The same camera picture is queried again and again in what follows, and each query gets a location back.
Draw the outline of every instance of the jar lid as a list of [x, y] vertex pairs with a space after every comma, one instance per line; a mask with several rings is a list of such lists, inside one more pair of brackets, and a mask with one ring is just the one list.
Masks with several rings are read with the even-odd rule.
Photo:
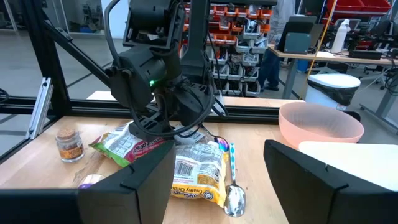
[[70, 139], [70, 138], [74, 137], [75, 134], [76, 134], [76, 130], [70, 129], [70, 128], [63, 128], [58, 131], [57, 138], [66, 140], [66, 139]]

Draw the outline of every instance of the wooden table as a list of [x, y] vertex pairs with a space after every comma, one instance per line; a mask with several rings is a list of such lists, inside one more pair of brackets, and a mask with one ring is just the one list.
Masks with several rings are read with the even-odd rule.
[[[226, 97], [226, 105], [275, 106], [296, 100], [271, 100]], [[77, 187], [89, 174], [109, 176], [120, 167], [88, 144], [98, 136], [128, 122], [126, 119], [63, 117], [30, 144], [0, 165], [0, 188], [70, 188]], [[55, 145], [55, 135], [65, 126], [79, 130], [85, 156], [77, 162], [62, 162]], [[236, 179], [247, 194], [246, 212], [239, 218], [206, 200], [170, 197], [163, 223], [287, 223], [282, 207], [269, 180], [263, 159], [264, 141], [285, 143], [279, 127], [257, 124], [206, 123], [213, 133], [236, 145]], [[231, 183], [230, 171], [227, 184]]]
[[[315, 54], [283, 53], [279, 50], [276, 50], [273, 45], [270, 46], [268, 49], [274, 54], [276, 54], [276, 56], [278, 57], [293, 59], [289, 67], [289, 72], [287, 74], [284, 92], [282, 94], [282, 99], [290, 99], [290, 94], [292, 93], [293, 84], [296, 76], [297, 59], [313, 60]], [[318, 53], [318, 56], [316, 57], [315, 60], [321, 62], [344, 62], [344, 63], [359, 63], [359, 64], [370, 64], [370, 65], [391, 65], [391, 61], [389, 59], [384, 59], [384, 58], [380, 60], [370, 60], [370, 59], [349, 58], [348, 53], [344, 53], [344, 55], [333, 55], [325, 53], [326, 52]]]

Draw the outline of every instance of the pink bowl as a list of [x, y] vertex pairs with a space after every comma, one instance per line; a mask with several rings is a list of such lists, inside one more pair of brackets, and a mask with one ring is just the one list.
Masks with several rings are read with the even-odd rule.
[[350, 115], [313, 103], [287, 103], [279, 110], [279, 128], [286, 141], [298, 149], [304, 141], [356, 143], [362, 124]]

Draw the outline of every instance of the metal spoon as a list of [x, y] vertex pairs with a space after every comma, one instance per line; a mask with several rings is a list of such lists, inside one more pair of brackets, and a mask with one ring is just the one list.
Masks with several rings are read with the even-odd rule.
[[230, 148], [232, 184], [226, 187], [227, 196], [224, 203], [224, 211], [231, 217], [240, 217], [243, 215], [244, 208], [246, 207], [246, 194], [240, 186], [236, 185], [235, 144], [231, 143]]

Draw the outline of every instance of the yellow snack bag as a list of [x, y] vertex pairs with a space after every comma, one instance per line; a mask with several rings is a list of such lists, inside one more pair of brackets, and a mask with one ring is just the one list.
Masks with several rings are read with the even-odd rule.
[[204, 198], [224, 208], [225, 175], [228, 157], [218, 144], [176, 146], [171, 194], [178, 198]]

